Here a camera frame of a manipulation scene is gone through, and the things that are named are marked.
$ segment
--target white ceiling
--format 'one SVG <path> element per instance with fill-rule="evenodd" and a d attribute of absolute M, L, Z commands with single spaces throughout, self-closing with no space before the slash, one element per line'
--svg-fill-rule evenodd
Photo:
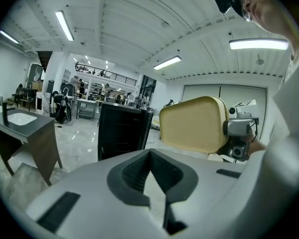
<path fill-rule="evenodd" d="M 65 13 L 73 42 L 57 21 L 58 10 Z M 214 0 L 20 0 L 1 28 L 28 53 L 84 54 L 157 80 L 221 73 L 282 77 L 290 56 L 290 50 L 230 50 L 232 39 L 281 37 L 245 22 L 232 9 L 223 15 Z M 175 55 L 182 61 L 153 69 Z M 261 66 L 258 56 L 265 61 Z"/>

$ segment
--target dark wood vanity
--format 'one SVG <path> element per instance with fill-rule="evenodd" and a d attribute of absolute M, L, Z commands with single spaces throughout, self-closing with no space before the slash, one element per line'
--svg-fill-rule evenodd
<path fill-rule="evenodd" d="M 0 113 L 0 156 L 11 175 L 14 175 L 14 172 L 8 161 L 12 157 L 23 156 L 26 160 L 30 160 L 50 186 L 50 176 L 56 162 L 62 168 L 55 139 L 54 118 L 19 109 L 7 111 L 8 116 L 17 113 L 36 119 L 24 125 L 12 122 L 5 124 Z"/>

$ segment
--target bathroom vanity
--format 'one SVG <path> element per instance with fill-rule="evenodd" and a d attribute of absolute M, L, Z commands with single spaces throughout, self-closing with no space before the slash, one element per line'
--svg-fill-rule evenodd
<path fill-rule="evenodd" d="M 11 175 L 9 160 L 20 160 L 41 173 L 50 186 L 52 170 L 58 162 L 62 168 L 55 131 L 54 118 L 15 109 L 7 111 L 8 123 L 0 113 L 0 156 Z"/>

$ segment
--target fluorescent ceiling light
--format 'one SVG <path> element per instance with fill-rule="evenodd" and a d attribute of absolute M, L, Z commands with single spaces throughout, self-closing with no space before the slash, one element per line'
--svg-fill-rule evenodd
<path fill-rule="evenodd" d="M 276 49 L 287 50 L 288 42 L 283 39 L 253 38 L 229 41 L 232 50 L 239 49 Z"/>
<path fill-rule="evenodd" d="M 0 33 L 3 34 L 6 38 L 8 38 L 10 41 L 19 44 L 19 42 L 17 40 L 15 40 L 14 38 L 12 38 L 10 35 L 8 35 L 7 33 L 3 32 L 2 30 L 0 30 Z"/>
<path fill-rule="evenodd" d="M 60 25 L 61 25 L 66 37 L 68 38 L 69 41 L 73 41 L 74 38 L 73 38 L 73 36 L 70 32 L 70 29 L 69 29 L 69 26 L 68 26 L 68 24 L 66 22 L 66 19 L 64 17 L 63 11 L 57 11 L 55 14 L 56 14 L 56 16 L 57 16 L 57 18 L 60 22 Z"/>
<path fill-rule="evenodd" d="M 161 69 L 165 66 L 169 66 L 169 65 L 174 64 L 176 62 L 179 62 L 179 61 L 181 61 L 181 57 L 176 56 L 176 57 L 173 57 L 171 59 L 168 59 L 167 61 L 165 61 L 163 63 L 158 64 L 157 66 L 154 66 L 154 69 L 158 70 L 158 69 Z"/>

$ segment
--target sink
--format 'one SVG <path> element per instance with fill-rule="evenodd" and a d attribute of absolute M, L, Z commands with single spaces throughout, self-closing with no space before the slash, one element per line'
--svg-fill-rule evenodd
<path fill-rule="evenodd" d="M 26 125 L 36 119 L 37 117 L 22 113 L 11 114 L 8 116 L 8 121 L 16 125 Z"/>

